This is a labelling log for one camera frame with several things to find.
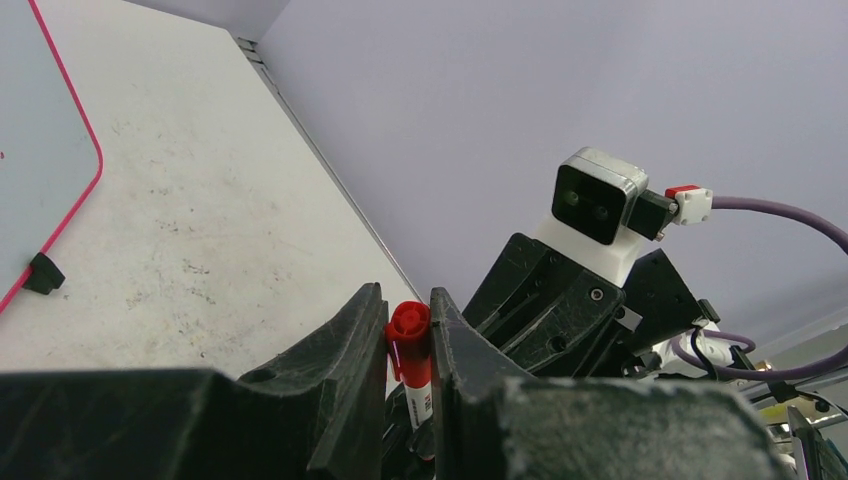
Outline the white marker pen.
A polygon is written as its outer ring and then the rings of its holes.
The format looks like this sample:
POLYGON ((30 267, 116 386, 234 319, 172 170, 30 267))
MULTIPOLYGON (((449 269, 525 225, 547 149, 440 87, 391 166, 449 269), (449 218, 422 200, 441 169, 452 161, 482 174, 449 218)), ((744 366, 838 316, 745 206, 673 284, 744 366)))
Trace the white marker pen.
POLYGON ((408 450, 421 460, 435 458, 433 434, 433 400, 431 384, 422 387, 404 387, 412 433, 407 441, 408 450))

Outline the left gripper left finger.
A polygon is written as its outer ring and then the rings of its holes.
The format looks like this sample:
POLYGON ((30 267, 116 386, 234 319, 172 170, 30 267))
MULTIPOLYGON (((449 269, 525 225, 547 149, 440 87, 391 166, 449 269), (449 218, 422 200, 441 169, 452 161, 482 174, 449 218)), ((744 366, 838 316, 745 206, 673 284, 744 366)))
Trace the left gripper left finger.
POLYGON ((210 369, 5 374, 5 479, 376 479, 388 306, 366 283, 238 379, 210 369))

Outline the pink framed whiteboard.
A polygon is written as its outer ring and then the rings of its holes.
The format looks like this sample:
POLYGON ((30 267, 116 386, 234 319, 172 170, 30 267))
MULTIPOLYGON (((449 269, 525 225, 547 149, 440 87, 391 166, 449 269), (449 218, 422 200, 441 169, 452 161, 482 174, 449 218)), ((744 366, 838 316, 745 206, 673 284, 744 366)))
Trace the pink framed whiteboard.
POLYGON ((1 4, 1 305, 97 185, 103 154, 35 1, 1 4))

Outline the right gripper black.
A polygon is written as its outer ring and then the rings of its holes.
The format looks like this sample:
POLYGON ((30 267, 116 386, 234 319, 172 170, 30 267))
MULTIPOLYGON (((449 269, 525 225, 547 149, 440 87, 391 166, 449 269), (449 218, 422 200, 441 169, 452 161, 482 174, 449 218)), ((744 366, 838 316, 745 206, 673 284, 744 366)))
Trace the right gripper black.
POLYGON ((621 287, 542 242, 513 234, 463 310, 521 368, 548 377, 620 377, 704 315, 663 250, 621 287))

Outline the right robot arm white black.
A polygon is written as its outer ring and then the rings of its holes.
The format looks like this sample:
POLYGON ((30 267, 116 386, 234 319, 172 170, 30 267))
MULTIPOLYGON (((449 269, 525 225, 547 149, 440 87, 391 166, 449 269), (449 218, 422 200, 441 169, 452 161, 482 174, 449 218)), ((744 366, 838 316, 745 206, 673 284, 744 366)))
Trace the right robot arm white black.
POLYGON ((729 394, 754 344, 717 327, 662 251, 622 279, 512 235, 464 309, 534 376, 507 395, 507 442, 531 479, 843 479, 800 415, 767 431, 729 394))

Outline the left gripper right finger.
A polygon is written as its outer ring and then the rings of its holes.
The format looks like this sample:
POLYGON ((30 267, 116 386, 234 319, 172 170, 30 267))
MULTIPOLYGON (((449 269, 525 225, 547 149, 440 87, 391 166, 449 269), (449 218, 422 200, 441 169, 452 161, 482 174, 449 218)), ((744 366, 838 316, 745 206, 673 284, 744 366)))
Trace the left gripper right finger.
POLYGON ((537 378, 431 292, 439 479, 785 479, 754 409, 707 382, 537 378))

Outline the red marker cap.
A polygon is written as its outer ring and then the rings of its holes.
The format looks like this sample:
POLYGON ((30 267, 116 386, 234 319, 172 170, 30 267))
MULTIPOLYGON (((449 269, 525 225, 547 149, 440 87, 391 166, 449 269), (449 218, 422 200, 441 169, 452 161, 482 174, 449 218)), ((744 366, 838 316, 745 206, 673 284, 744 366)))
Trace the red marker cap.
POLYGON ((405 387, 420 389, 431 382, 431 311, 422 302, 405 301, 385 326, 392 372, 405 387))

